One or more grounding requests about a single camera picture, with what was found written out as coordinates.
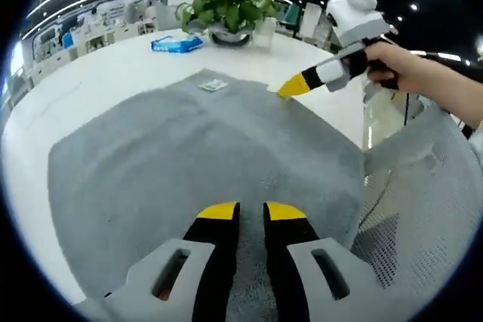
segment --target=human hand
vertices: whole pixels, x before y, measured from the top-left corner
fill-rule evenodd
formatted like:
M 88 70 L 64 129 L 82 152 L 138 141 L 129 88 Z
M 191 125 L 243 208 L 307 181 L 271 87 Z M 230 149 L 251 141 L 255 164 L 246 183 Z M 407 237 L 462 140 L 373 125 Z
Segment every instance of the human hand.
M 398 45 L 382 41 L 365 48 L 365 53 L 368 60 L 380 60 L 394 71 L 370 71 L 368 77 L 374 83 L 379 84 L 381 81 L 394 78 L 397 73 L 399 90 L 410 94 L 423 92 L 429 68 L 432 67 L 431 61 L 418 57 Z

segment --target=black handle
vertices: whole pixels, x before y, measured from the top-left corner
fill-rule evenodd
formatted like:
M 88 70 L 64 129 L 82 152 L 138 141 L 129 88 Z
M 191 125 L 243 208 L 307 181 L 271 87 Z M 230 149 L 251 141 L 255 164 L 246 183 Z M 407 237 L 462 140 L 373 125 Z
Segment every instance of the black handle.
M 399 75 L 398 75 L 398 73 L 396 73 L 395 71 L 390 69 L 388 66 L 386 66 L 386 64 L 384 64 L 380 60 L 370 60 L 368 62 L 368 65 L 369 65 L 369 72 L 370 71 L 391 71 L 392 73 L 394 73 L 394 78 L 387 79 L 387 80 L 381 81 L 379 83 L 380 83 L 381 86 L 383 86 L 384 88 L 387 88 L 389 90 L 399 90 L 399 84 L 398 84 Z

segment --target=gray mesh fabric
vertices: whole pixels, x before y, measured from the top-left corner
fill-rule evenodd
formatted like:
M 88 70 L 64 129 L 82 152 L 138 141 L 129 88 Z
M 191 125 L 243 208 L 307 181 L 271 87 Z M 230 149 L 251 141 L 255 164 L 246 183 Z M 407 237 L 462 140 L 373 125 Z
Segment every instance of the gray mesh fabric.
M 422 308 L 444 286 L 483 211 L 479 159 L 451 117 L 429 107 L 365 153 L 366 203 L 352 252 L 389 295 Z

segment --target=potted plant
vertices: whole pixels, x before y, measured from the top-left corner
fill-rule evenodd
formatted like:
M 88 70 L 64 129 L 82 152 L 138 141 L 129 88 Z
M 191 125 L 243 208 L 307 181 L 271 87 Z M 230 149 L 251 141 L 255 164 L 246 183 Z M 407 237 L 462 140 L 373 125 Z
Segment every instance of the potted plant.
M 176 17 L 184 32 L 209 30 L 213 43 L 241 47 L 250 42 L 255 23 L 277 14 L 274 0 L 195 0 L 182 3 Z

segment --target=plant pot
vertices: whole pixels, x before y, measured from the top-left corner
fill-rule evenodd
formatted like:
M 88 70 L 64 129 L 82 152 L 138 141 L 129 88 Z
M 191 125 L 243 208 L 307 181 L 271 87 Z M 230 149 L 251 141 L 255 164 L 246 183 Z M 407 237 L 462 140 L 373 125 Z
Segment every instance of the plant pot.
M 208 27 L 210 40 L 221 47 L 241 48 L 251 42 L 254 26 L 244 26 L 233 34 L 221 23 L 214 23 Z M 189 32 L 203 32 L 205 28 L 199 20 L 192 20 L 188 23 Z

